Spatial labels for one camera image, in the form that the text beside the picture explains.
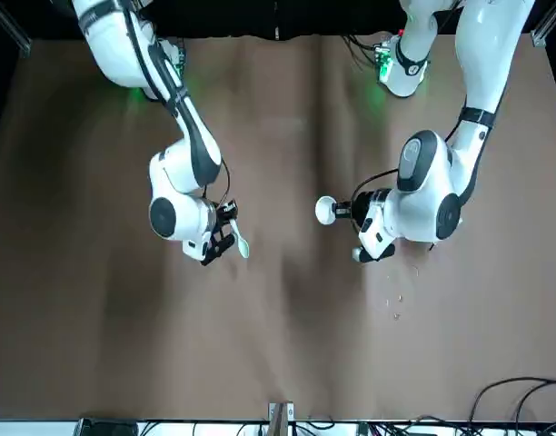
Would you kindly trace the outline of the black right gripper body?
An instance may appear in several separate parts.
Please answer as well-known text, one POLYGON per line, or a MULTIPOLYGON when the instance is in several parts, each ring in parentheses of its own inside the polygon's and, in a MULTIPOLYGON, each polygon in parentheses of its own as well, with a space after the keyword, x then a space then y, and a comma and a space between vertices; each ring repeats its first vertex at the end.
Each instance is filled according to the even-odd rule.
POLYGON ((213 203, 215 209, 215 224, 211 231, 211 240, 218 241, 224 238, 223 228, 227 224, 226 205, 213 203))

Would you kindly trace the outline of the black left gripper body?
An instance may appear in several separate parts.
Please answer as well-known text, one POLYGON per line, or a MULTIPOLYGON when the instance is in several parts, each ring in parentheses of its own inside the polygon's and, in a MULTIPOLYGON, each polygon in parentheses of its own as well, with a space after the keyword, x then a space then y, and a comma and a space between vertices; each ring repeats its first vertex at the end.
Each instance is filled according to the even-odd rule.
POLYGON ((362 191, 352 200, 352 224, 355 230, 362 228, 373 194, 374 191, 362 191))

